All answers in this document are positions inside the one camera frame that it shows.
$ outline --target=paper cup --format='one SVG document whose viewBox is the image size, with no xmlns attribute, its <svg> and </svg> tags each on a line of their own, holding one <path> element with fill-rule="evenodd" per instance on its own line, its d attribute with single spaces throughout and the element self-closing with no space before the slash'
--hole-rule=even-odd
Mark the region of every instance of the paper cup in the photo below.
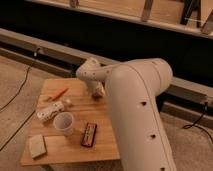
<svg viewBox="0 0 213 171">
<path fill-rule="evenodd" d="M 61 134 L 68 136 L 73 133 L 74 117 L 70 112 L 59 113 L 53 121 L 55 129 Z"/>
</svg>

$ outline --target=electrical cord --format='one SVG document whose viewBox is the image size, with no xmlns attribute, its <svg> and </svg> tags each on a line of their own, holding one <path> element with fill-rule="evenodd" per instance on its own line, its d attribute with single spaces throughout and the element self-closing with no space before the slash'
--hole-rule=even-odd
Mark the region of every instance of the electrical cord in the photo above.
<svg viewBox="0 0 213 171">
<path fill-rule="evenodd" d="M 2 107 L 0 107 L 0 113 L 3 112 L 3 110 L 4 110 L 7 106 L 9 106 L 9 104 L 20 94 L 22 88 L 24 87 L 24 85 L 25 85 L 26 82 L 27 82 L 30 69 L 31 69 L 31 68 L 35 65 L 35 63 L 36 63 L 36 60 L 37 60 L 37 52 L 38 52 L 39 50 L 40 50 L 40 48 L 37 48 L 37 49 L 36 49 L 36 51 L 35 51 L 35 53 L 34 53 L 33 62 L 27 67 L 24 81 L 21 83 L 21 85 L 20 85 L 18 91 L 15 93 L 15 95 L 14 95 L 5 105 L 3 105 Z"/>
<path fill-rule="evenodd" d="M 211 134 L 205 128 L 197 125 L 197 123 L 200 122 L 201 119 L 206 115 L 207 111 L 208 111 L 208 102 L 205 102 L 204 103 L 204 112 L 202 113 L 202 115 L 196 121 L 194 121 L 192 124 L 184 125 L 183 129 L 190 129 L 192 127 L 199 128 L 200 130 L 202 130 L 203 132 L 205 132 L 208 135 L 211 143 L 213 144 L 213 137 L 211 136 Z"/>
<path fill-rule="evenodd" d="M 23 128 L 27 121 L 33 116 L 35 110 L 30 113 L 30 115 L 25 119 L 25 121 L 20 125 L 20 127 L 11 135 L 11 137 L 0 147 L 0 152 L 7 146 L 7 144 L 16 136 L 16 134 Z"/>
</svg>

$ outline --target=table top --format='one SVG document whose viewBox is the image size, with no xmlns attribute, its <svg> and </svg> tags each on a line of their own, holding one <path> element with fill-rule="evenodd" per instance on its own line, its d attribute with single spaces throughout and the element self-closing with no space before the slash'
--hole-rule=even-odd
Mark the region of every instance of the table top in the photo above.
<svg viewBox="0 0 213 171">
<path fill-rule="evenodd" d="M 74 133 L 70 137 L 60 135 L 53 127 L 53 119 L 42 124 L 34 114 L 21 164 L 27 166 L 120 159 L 111 122 L 106 112 L 105 98 L 94 100 L 84 82 L 77 78 L 46 80 L 38 100 L 37 111 L 50 105 L 45 99 L 64 86 L 68 86 L 69 90 L 59 100 L 69 98 L 73 104 L 73 107 L 66 111 L 72 112 L 75 117 Z M 92 148 L 81 146 L 87 122 L 98 125 Z M 37 134 L 44 136 L 47 154 L 34 160 L 29 153 L 29 138 Z"/>
</svg>

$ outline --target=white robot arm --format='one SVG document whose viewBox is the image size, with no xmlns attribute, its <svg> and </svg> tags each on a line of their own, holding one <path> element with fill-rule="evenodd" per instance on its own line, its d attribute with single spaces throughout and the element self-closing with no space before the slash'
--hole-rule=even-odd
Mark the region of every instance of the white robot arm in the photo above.
<svg viewBox="0 0 213 171">
<path fill-rule="evenodd" d="M 167 62 L 156 58 L 101 67 L 90 58 L 76 75 L 84 81 L 105 82 L 109 115 L 125 171 L 176 170 L 155 100 L 172 80 Z"/>
</svg>

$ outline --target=concrete floor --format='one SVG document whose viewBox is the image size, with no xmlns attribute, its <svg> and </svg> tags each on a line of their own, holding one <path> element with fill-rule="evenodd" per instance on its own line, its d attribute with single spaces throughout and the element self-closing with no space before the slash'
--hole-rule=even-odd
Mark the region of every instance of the concrete floor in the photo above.
<svg viewBox="0 0 213 171">
<path fill-rule="evenodd" d="M 24 78 L 26 65 L 0 56 L 0 107 L 15 93 Z M 0 113 L 0 147 L 20 127 L 36 106 L 42 83 L 47 78 L 57 78 L 50 73 L 33 68 L 21 94 Z M 188 122 L 161 113 L 175 163 L 179 171 L 212 171 L 213 145 L 200 130 L 180 129 Z M 20 158 L 25 145 L 30 120 L 19 130 L 0 152 L 0 171 L 40 171 L 41 167 L 22 167 Z M 56 171 L 122 171 L 120 161 L 53 165 Z"/>
</svg>

